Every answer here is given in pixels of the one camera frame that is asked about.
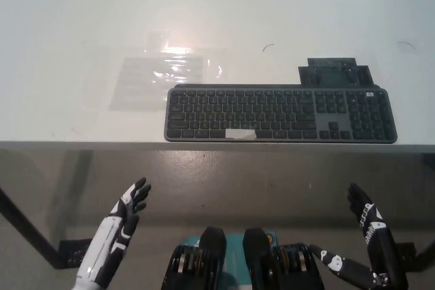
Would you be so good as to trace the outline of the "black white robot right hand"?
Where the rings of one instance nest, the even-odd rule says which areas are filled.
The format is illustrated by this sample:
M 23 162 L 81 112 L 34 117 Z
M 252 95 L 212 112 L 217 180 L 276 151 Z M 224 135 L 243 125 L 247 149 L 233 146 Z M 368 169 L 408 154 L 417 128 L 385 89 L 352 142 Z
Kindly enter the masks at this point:
M 310 252 L 333 275 L 358 289 L 408 289 L 396 242 L 376 204 L 356 183 L 349 186 L 347 198 L 362 229 L 371 266 L 364 266 L 315 244 L 309 245 Z

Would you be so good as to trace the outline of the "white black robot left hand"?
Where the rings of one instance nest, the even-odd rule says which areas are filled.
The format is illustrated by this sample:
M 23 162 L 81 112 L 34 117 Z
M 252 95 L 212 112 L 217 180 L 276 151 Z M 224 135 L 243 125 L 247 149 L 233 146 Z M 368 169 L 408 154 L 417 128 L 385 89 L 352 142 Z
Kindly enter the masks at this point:
M 107 289 L 118 270 L 146 207 L 151 185 L 132 184 L 100 223 L 77 271 L 74 289 Z

